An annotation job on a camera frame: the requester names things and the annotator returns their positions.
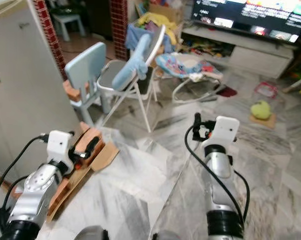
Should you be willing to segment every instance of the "green toy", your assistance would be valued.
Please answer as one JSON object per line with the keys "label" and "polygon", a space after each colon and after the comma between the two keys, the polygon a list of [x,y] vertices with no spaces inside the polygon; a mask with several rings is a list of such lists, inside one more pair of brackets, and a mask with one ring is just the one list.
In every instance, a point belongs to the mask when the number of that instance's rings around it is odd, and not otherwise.
{"label": "green toy", "polygon": [[250,107],[251,114],[256,119],[267,120],[271,115],[271,106],[268,102],[260,100]]}

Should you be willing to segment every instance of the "cardboard box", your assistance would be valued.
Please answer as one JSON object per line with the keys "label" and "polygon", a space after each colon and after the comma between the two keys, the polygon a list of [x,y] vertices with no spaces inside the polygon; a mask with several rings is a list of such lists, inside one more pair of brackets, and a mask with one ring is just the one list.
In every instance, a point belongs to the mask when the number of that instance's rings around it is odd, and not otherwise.
{"label": "cardboard box", "polygon": [[169,21],[175,22],[176,25],[181,23],[183,21],[183,8],[171,8],[167,6],[161,6],[157,4],[149,4],[149,9],[148,11],[150,13],[155,13],[155,14],[162,14],[166,16]]}

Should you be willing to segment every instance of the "blue towel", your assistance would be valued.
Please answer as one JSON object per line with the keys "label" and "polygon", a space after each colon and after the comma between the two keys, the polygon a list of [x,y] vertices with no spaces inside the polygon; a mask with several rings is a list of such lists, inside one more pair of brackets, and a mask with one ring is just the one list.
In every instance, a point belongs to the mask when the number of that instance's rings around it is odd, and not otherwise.
{"label": "blue towel", "polygon": [[[151,37],[154,36],[154,33],[151,31],[136,27],[132,23],[128,24],[125,42],[126,48],[134,51],[143,34],[150,34]],[[175,46],[171,44],[171,39],[166,34],[162,43],[164,44],[164,53],[172,53],[175,51]]]}

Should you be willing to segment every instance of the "television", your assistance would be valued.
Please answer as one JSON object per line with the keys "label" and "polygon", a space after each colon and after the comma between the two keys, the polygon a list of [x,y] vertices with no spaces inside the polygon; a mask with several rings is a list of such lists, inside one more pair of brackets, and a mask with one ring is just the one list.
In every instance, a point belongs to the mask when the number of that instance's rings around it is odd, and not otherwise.
{"label": "television", "polygon": [[295,43],[301,35],[301,0],[194,0],[191,19]]}

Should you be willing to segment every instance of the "tv stand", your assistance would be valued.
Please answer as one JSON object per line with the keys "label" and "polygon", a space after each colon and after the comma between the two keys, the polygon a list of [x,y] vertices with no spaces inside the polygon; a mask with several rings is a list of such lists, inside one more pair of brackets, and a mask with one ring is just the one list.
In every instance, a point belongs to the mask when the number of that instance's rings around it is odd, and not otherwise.
{"label": "tv stand", "polygon": [[207,61],[223,66],[240,68],[266,77],[278,79],[293,60],[293,50],[278,43],[242,36],[235,33],[193,25],[183,33],[235,45],[228,58],[205,54]]}

